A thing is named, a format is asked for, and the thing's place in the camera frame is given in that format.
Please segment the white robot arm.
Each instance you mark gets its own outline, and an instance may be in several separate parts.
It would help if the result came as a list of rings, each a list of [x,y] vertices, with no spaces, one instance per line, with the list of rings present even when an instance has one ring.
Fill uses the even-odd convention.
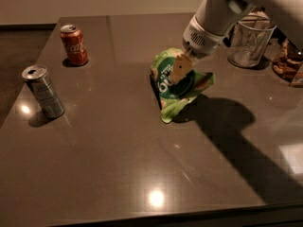
[[[303,49],[303,0],[203,0],[183,34],[183,51],[176,57],[169,81],[179,83],[194,61],[212,54],[252,9],[264,9],[296,48]]]

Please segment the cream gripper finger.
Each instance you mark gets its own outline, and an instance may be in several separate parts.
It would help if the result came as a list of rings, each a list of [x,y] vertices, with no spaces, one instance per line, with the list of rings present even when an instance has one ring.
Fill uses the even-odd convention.
[[[169,73],[169,81],[172,83],[179,83],[193,66],[194,63],[191,58],[184,53],[178,54]]]

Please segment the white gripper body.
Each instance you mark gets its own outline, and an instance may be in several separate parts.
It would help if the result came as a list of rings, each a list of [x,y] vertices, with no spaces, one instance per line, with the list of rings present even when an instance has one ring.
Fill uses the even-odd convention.
[[[214,30],[200,25],[194,15],[183,33],[183,50],[198,60],[211,55],[223,42],[225,30]]]

